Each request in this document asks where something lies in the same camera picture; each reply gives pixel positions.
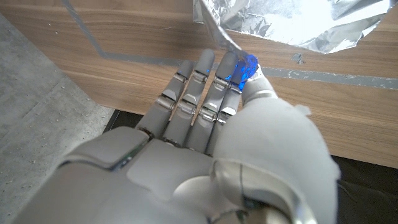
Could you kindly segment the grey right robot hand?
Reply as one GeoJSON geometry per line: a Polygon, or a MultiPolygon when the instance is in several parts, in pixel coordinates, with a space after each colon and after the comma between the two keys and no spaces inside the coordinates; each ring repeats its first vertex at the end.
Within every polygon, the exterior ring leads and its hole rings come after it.
{"type": "Polygon", "coordinates": [[[16,223],[335,223],[340,168],[257,58],[184,61],[134,128],[81,144],[16,223]]]}

